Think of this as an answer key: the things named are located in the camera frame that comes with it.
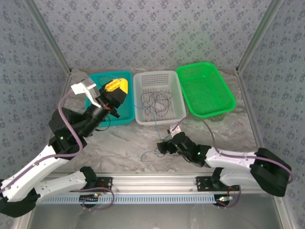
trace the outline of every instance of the floor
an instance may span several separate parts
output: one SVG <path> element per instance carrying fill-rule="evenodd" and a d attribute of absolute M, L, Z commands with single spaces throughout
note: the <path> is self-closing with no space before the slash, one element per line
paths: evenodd
<path fill-rule="evenodd" d="M 38 205 L 27 229 L 282 229 L 274 198 L 242 195 L 239 204 L 218 209 L 212 204 L 114 205 L 88 212 L 80 205 Z"/>
<path fill-rule="evenodd" d="M 114 69 L 77 70 L 73 69 L 71 84 L 79 83 L 92 73 L 109 72 Z M 129 69 L 132 74 L 154 71 L 160 69 Z M 220 69 L 220 73 L 234 94 L 237 106 L 221 121 L 208 124 L 214 132 L 220 149 L 238 152 L 250 152 L 257 149 L 248 114 L 244 105 L 241 91 L 233 68 Z M 65 107 L 74 111 L 83 112 L 85 108 L 85 95 L 73 95 L 67 99 Z M 212 145 L 208 130 L 198 120 L 186 120 L 181 129 L 197 144 Z M 161 137 L 167 136 L 169 125 L 159 125 Z M 142 126 L 134 120 L 127 126 L 111 126 L 105 132 L 95 132 L 86 139 L 88 145 L 84 152 L 72 161 L 60 167 L 58 171 L 72 172 L 82 166 L 91 166 L 96 172 L 210 172 L 211 169 L 199 168 L 187 163 L 180 156 L 156 157 L 146 154 L 156 148 L 159 137 L 155 126 Z"/>

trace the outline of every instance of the yellow object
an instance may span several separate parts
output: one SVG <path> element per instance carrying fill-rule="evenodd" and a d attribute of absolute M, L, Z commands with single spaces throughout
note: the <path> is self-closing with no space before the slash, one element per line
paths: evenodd
<path fill-rule="evenodd" d="M 106 91 L 113 92 L 115 89 L 120 88 L 123 92 L 128 94 L 128 81 L 126 79 L 112 80 L 105 86 Z"/>

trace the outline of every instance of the marble surface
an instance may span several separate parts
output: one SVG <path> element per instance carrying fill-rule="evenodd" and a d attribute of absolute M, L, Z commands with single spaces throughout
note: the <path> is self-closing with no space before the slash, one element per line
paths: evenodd
<path fill-rule="evenodd" d="M 114 69 L 77 70 L 71 73 L 71 84 L 79 83 L 89 74 L 108 72 Z M 129 69 L 132 74 L 159 69 Z M 218 122 L 207 120 L 214 132 L 218 147 L 238 152 L 255 151 L 254 136 L 248 114 L 244 105 L 237 78 L 232 69 L 221 69 L 221 75 L 234 94 L 237 106 L 224 119 Z M 73 95 L 67 99 L 65 107 L 77 112 L 85 110 L 85 95 Z M 212 145 L 211 136 L 201 121 L 185 120 L 180 125 L 182 131 L 197 144 Z M 167 136 L 169 125 L 159 125 L 161 137 Z M 58 168 L 58 171 L 72 172 L 82 166 L 91 166 L 95 172 L 209 172 L 211 169 L 199 168 L 187 163 L 181 156 L 156 157 L 148 153 L 140 160 L 141 155 L 156 148 L 159 137 L 155 126 L 142 126 L 132 121 L 127 126 L 111 126 L 105 132 L 94 132 L 86 139 L 88 145 L 84 152 L 73 160 Z"/>

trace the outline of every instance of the teal basket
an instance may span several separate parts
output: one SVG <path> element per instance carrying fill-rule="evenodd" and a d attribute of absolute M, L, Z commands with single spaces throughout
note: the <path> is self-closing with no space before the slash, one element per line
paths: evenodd
<path fill-rule="evenodd" d="M 133 100 L 133 83 L 132 83 L 132 73 L 130 71 L 117 71 L 108 73 L 96 73 L 89 77 L 96 83 L 98 89 L 101 89 L 102 85 L 115 79 L 111 75 L 117 78 L 124 78 L 128 81 L 128 94 L 125 98 L 124 103 L 118 108 L 119 118 L 108 116 L 111 120 L 110 126 L 113 125 L 128 125 L 135 118 L 134 113 L 134 100 Z M 90 100 L 86 99 L 86 109 L 91 105 Z M 107 118 L 105 122 L 102 122 L 99 127 L 108 127 L 109 119 Z"/>

